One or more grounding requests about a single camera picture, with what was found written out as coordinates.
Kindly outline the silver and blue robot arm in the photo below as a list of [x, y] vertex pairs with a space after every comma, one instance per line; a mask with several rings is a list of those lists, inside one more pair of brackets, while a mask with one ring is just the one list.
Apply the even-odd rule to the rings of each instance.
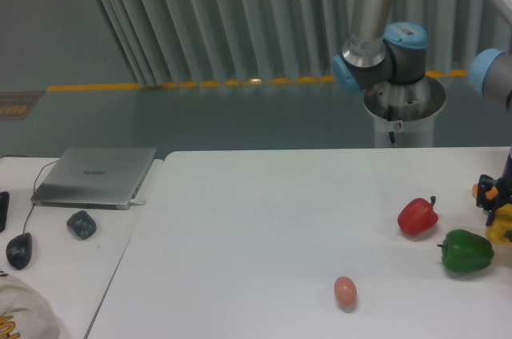
[[[511, 0], [491, 1], [511, 24]], [[332, 59], [334, 77], [346, 91], [364, 92], [376, 147], [430, 147], [446, 92], [426, 76], [426, 31], [412, 22], [386, 24], [391, 3], [355, 0], [350, 36]], [[482, 51], [468, 78], [484, 98], [511, 114], [511, 54]], [[483, 174], [478, 179], [476, 205], [485, 210], [488, 228], [498, 224], [498, 211], [511, 205], [511, 147], [499, 178]]]

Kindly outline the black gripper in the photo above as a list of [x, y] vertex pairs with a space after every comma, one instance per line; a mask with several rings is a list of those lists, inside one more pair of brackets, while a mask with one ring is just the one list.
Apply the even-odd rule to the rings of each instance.
[[486, 227], [494, 223], [496, 210], [511, 202], [511, 150], [502, 174], [493, 178], [481, 174], [477, 183], [476, 206], [487, 212]]

